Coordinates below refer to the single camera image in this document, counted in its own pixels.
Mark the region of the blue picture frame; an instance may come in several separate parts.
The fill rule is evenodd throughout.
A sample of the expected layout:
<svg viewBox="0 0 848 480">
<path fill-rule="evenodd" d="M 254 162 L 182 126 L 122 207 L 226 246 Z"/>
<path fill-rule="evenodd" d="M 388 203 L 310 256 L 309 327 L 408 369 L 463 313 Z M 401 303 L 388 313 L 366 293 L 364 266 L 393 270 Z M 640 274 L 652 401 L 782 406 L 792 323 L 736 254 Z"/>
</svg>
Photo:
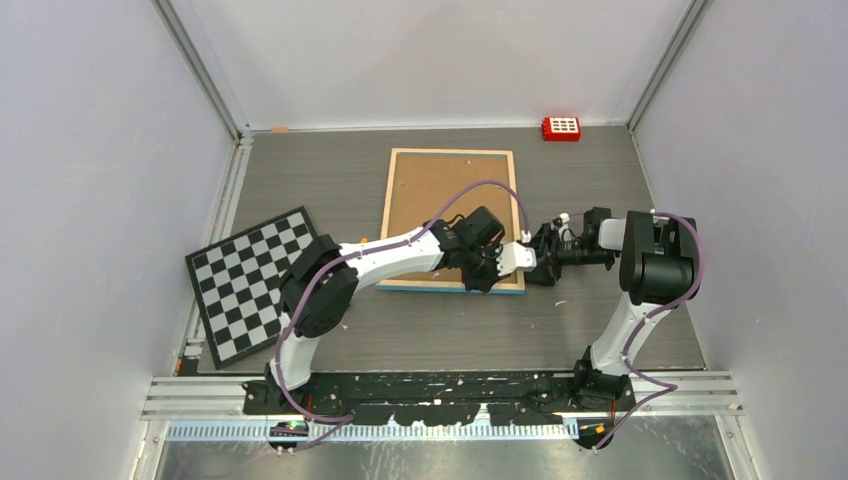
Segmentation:
<svg viewBox="0 0 848 480">
<path fill-rule="evenodd" d="M 529 225 L 523 204 L 507 188 L 517 189 L 513 153 L 509 150 L 463 150 L 394 148 L 381 224 L 383 239 L 422 226 L 446 202 L 468 185 L 496 180 L 500 185 L 481 185 L 461 196 L 441 218 L 468 215 L 487 207 L 504 225 L 505 242 L 519 240 Z"/>
</svg>

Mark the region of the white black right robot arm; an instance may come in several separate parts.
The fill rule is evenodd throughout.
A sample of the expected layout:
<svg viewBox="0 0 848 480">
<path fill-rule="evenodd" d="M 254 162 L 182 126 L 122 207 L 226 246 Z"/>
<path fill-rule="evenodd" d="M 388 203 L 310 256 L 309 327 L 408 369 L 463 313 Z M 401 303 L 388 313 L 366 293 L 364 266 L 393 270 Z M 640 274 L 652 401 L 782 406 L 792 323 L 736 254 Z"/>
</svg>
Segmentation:
<svg viewBox="0 0 848 480">
<path fill-rule="evenodd" d="M 582 215 L 574 233 L 566 214 L 542 225 L 530 246 L 536 267 L 527 283 L 553 286 L 571 266 L 618 270 L 620 301 L 602 335 L 574 367 L 572 402 L 596 410 L 620 400 L 630 385 L 635 356 L 660 320 L 699 288 L 699 243 L 694 220 L 630 211 L 615 218 L 608 208 Z"/>
</svg>

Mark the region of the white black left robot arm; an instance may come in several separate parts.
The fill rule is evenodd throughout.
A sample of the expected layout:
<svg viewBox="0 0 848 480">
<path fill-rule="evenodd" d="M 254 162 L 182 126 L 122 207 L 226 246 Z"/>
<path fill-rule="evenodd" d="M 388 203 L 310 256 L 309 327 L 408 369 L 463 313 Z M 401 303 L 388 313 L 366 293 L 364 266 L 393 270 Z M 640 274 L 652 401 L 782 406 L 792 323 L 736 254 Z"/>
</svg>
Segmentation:
<svg viewBox="0 0 848 480">
<path fill-rule="evenodd" d="M 504 234 L 503 224 L 481 206 L 375 242 L 317 237 L 280 280 L 281 334 L 268 364 L 270 403 L 284 414 L 305 405 L 319 339 L 341 323 L 359 290 L 402 275 L 455 269 L 466 290 L 488 292 L 504 277 L 497 266 Z"/>
</svg>

